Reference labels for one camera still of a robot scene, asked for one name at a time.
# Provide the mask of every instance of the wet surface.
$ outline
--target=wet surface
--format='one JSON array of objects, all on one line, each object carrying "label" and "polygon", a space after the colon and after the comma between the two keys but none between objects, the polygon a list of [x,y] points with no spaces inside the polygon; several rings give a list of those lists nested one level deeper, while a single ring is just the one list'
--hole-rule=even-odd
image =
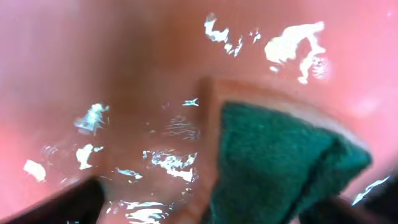
[{"label": "wet surface", "polygon": [[[393,1],[48,1],[0,3],[0,216],[95,174],[103,221],[163,223],[208,194],[199,80],[278,89],[398,157]],[[197,180],[208,179],[201,191]]]}]

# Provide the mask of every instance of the green fabric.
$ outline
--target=green fabric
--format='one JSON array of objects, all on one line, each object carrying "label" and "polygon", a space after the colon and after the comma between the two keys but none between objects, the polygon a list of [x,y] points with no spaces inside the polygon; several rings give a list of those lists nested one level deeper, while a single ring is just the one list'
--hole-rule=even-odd
[{"label": "green fabric", "polygon": [[220,177],[202,223],[288,223],[371,163],[343,136],[279,111],[226,103],[221,115]]}]

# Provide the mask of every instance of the pink surface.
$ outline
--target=pink surface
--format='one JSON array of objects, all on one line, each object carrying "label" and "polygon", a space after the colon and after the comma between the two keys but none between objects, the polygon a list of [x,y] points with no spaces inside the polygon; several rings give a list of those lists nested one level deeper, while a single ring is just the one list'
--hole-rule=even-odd
[{"label": "pink surface", "polygon": [[[229,27],[234,45],[242,35],[237,57],[205,35],[203,25],[211,12],[218,19],[215,29]],[[138,182],[135,190],[144,193],[137,198],[121,179],[115,201],[173,202],[187,183],[164,170],[148,169],[142,152],[200,150],[195,140],[171,138],[167,126],[178,114],[195,125],[196,107],[182,103],[197,97],[198,79],[208,75],[295,95],[366,141],[374,164],[346,189],[345,195],[353,198],[383,179],[398,159],[397,13],[391,0],[1,1],[0,217],[88,174],[118,181],[112,172],[116,167],[149,178]],[[284,63],[278,74],[270,71],[275,63],[264,54],[268,41],[289,26],[319,21],[325,29],[317,39],[326,48],[322,57],[329,68],[324,79],[310,74],[308,85],[297,81],[299,60],[309,51],[306,40],[297,60]],[[262,37],[252,44],[249,33],[256,29]],[[111,122],[96,137],[81,135],[73,122],[97,102],[110,105]],[[79,170],[75,144],[88,142],[105,149],[91,161],[92,169]],[[46,145],[62,149],[49,159],[41,151]],[[23,171],[27,159],[55,163],[49,180],[37,182]]]}]

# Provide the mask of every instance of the teal sponge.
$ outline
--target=teal sponge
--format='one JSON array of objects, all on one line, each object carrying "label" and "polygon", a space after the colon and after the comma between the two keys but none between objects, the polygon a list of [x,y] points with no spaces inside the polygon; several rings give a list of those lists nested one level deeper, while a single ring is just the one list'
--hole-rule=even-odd
[{"label": "teal sponge", "polygon": [[371,163],[340,134],[280,111],[226,103],[219,179],[202,223],[284,224],[338,195]]}]

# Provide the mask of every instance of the green cloth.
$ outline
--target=green cloth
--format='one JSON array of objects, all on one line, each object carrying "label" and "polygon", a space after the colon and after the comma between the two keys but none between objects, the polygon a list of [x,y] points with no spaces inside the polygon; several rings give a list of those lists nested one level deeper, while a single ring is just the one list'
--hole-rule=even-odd
[{"label": "green cloth", "polygon": [[288,223],[371,163],[340,134],[243,103],[225,103],[220,138],[220,177],[203,224]]}]

